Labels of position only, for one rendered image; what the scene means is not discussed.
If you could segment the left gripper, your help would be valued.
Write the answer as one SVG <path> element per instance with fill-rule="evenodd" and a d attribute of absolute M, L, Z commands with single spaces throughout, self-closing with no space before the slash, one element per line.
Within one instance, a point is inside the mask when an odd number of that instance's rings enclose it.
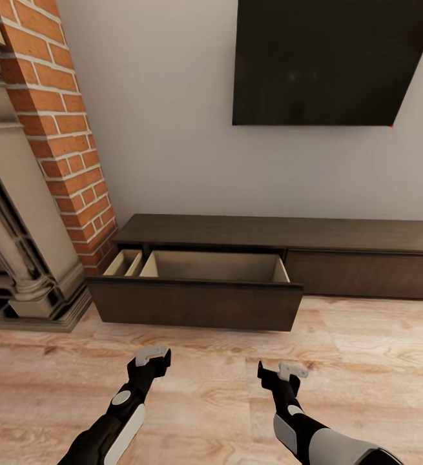
<path fill-rule="evenodd" d="M 154 378 L 164 377 L 166 368 L 170 367 L 171 350 L 169 349 L 164 355 L 152 356 L 149 362 L 144 366 L 136 367 L 136 361 L 127 365 L 127 373 L 129 380 L 132 377 L 140 376 L 145 377 L 150 385 Z"/>

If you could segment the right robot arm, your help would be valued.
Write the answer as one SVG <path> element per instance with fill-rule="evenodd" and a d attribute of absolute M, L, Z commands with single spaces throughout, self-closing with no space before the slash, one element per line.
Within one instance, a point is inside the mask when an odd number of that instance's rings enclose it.
<path fill-rule="evenodd" d="M 276 438 L 302 465 L 403 465 L 382 446 L 343 435 L 304 414 L 298 400 L 300 379 L 309 372 L 304 367 L 280 362 L 280 371 L 258 364 L 261 386 L 273 393 Z"/>

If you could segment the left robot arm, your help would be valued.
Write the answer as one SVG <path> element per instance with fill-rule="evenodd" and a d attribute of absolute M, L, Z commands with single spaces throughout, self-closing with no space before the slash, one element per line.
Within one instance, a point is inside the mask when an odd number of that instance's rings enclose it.
<path fill-rule="evenodd" d="M 89 430 L 80 433 L 68 453 L 56 465 L 116 465 L 142 426 L 145 397 L 154 378 L 164 377 L 170 367 L 171 350 L 160 344 L 137 348 L 127 365 L 124 384 Z"/>

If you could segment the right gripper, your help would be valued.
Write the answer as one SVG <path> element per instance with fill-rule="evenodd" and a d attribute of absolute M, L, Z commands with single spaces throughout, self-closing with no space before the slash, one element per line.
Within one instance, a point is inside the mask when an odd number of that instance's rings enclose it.
<path fill-rule="evenodd" d="M 289 377 L 289 381 L 286 382 L 285 380 L 279 379 L 277 372 L 264 369 L 262 361 L 259 361 L 258 365 L 257 377 L 262 380 L 261 386 L 272 391 L 273 397 L 281 390 L 290 391 L 294 397 L 297 397 L 300 381 L 296 377 L 291 376 Z"/>

